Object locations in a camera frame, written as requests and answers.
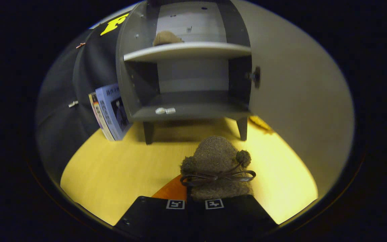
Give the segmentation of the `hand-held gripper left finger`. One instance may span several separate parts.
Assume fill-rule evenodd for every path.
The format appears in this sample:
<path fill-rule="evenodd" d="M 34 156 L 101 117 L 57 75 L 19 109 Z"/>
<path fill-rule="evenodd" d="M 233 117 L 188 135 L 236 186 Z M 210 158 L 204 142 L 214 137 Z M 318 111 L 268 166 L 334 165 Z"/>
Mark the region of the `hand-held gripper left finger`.
<path fill-rule="evenodd" d="M 138 196 L 115 228 L 134 237 L 185 237 L 187 231 L 187 188 L 181 175 L 153 196 Z"/>

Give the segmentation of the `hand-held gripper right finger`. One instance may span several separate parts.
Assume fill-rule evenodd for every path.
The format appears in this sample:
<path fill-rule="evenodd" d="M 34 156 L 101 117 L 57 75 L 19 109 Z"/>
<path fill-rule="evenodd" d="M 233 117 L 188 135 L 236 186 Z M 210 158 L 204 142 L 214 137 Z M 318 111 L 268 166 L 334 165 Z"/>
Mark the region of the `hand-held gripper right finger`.
<path fill-rule="evenodd" d="M 252 195 L 187 201 L 190 231 L 198 237 L 258 237 L 277 223 Z"/>

